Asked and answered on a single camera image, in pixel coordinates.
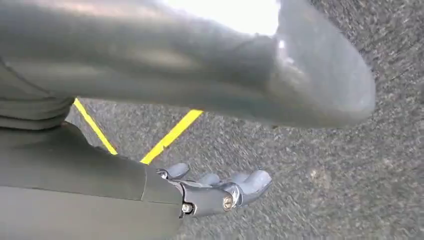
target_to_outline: yellow road marking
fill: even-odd
[[[140,161],[144,164],[150,164],[154,158],[161,154],[166,147],[181,135],[186,128],[188,128],[203,111],[190,110],[172,129],[165,135]]]
[[[93,129],[95,134],[97,134],[97,137],[100,139],[100,141],[104,144],[104,146],[109,150],[109,152],[113,155],[117,155],[117,151],[112,146],[112,144],[108,141],[106,136],[103,134],[102,130],[97,126],[96,122],[93,120],[93,118],[87,113],[87,110],[84,108],[84,106],[81,104],[80,100],[78,98],[75,98],[75,101],[73,102],[73,105],[75,105],[76,109],[81,113],[82,117],[85,119],[85,121],[90,125],[90,127]]]

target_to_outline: prosthetic hand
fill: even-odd
[[[182,180],[190,171],[185,163],[156,172],[173,184],[182,195],[181,217],[203,217],[243,208],[256,201],[270,186],[271,176],[263,170],[251,174],[236,173],[220,180],[215,173],[205,174],[198,181]]]

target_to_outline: bolt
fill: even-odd
[[[224,207],[224,211],[230,211],[233,208],[233,198],[230,196],[224,197],[222,206]]]
[[[168,172],[164,169],[156,169],[156,173],[163,179],[168,179]]]
[[[190,203],[183,203],[182,204],[182,212],[185,214],[190,214],[193,211],[193,205]]]

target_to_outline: prosthetic arm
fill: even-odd
[[[0,58],[2,239],[165,238],[271,183],[109,155],[58,117],[75,96],[314,128],[375,106],[360,54],[304,0],[0,0]]]

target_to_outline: asphalt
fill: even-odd
[[[424,2],[312,2],[370,65],[374,115],[348,129],[299,129],[203,114],[153,164],[186,162],[194,179],[263,169],[273,184],[249,208],[186,219],[175,239],[424,238]],[[188,111],[81,102],[117,151],[135,161]],[[102,145],[75,109],[68,121]]]

